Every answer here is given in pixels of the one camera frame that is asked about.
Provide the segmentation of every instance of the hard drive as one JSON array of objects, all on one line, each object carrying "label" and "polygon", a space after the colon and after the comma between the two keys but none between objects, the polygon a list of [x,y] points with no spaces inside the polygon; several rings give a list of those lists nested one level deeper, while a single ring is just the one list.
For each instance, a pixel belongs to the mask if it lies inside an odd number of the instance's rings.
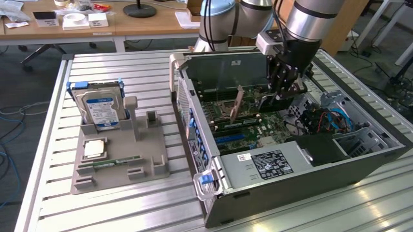
[{"label": "hard drive", "polygon": [[119,128],[119,121],[128,118],[122,81],[76,82],[74,87],[68,82],[67,91],[76,102],[84,124],[95,124],[98,131]]}]

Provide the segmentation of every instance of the slotted metal surface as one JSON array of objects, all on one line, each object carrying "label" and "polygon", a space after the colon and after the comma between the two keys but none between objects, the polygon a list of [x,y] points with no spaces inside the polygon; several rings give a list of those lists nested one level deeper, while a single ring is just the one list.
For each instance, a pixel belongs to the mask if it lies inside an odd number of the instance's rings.
[{"label": "slotted metal surface", "polygon": [[[136,115],[156,110],[162,117],[171,176],[76,196],[70,194],[80,115],[64,88],[56,84],[50,127],[43,131],[44,143],[39,144],[36,154],[41,162],[32,170],[16,231],[410,231],[412,151],[353,186],[219,228],[203,227],[168,98],[168,56],[176,52],[186,50],[76,55],[72,61],[62,63],[58,77],[62,84],[123,79],[126,95],[138,97]],[[317,57],[412,140],[412,124],[325,53],[319,52]],[[317,68],[314,71],[326,90],[337,89],[323,73]]]}]

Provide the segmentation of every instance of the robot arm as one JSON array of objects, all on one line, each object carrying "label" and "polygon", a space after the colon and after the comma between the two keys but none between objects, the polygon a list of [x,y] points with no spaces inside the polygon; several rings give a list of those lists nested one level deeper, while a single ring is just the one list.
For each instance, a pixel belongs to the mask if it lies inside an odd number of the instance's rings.
[{"label": "robot arm", "polygon": [[306,92],[301,77],[342,4],[344,0],[295,0],[285,28],[259,33],[257,47],[267,55],[269,87],[274,92],[271,103]]},{"label": "robot arm", "polygon": [[273,5],[271,0],[242,0],[239,4],[235,0],[205,0],[194,48],[195,52],[225,51],[229,35],[254,38],[258,34],[257,47],[267,55],[269,88],[274,93],[270,104],[306,91],[301,77],[345,0],[295,0],[285,28],[269,30],[278,17],[278,2]]}]

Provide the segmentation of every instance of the blue cable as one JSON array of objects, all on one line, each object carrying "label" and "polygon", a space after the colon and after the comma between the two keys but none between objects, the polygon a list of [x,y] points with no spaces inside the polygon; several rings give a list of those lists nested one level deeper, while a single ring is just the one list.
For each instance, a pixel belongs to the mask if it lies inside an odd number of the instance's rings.
[{"label": "blue cable", "polygon": [[21,130],[19,131],[19,133],[9,140],[7,140],[5,142],[0,143],[0,145],[3,145],[3,144],[7,144],[8,142],[11,142],[13,139],[16,139],[21,135],[21,133],[24,131],[24,122],[20,121],[20,120],[7,119],[4,117],[0,117],[0,119],[3,119],[4,121],[17,122],[17,123],[21,124]]},{"label": "blue cable", "polygon": [[20,177],[19,177],[17,168],[16,168],[16,165],[15,165],[15,162],[13,162],[12,158],[4,152],[0,152],[0,155],[3,155],[8,159],[8,161],[11,162],[13,170],[15,170],[16,178],[17,178],[17,189],[16,189],[16,192],[7,199],[7,201],[0,205],[0,209],[1,209],[7,205],[7,203],[11,202],[17,197],[17,195],[19,195],[19,192],[20,192]]}]

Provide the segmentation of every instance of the office chair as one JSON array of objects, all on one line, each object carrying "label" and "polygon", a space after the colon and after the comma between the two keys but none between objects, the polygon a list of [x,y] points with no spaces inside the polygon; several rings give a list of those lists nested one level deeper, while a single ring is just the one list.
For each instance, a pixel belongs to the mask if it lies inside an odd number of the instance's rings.
[{"label": "office chair", "polygon": [[[96,44],[90,42],[90,47],[96,48]],[[43,52],[45,52],[50,48],[56,49],[62,54],[66,54],[66,51],[58,44],[44,44],[21,62],[21,68],[25,72],[32,72],[33,67],[29,65],[25,65],[32,59],[35,59]],[[19,45],[19,50],[25,52],[27,51],[27,46]]]}]

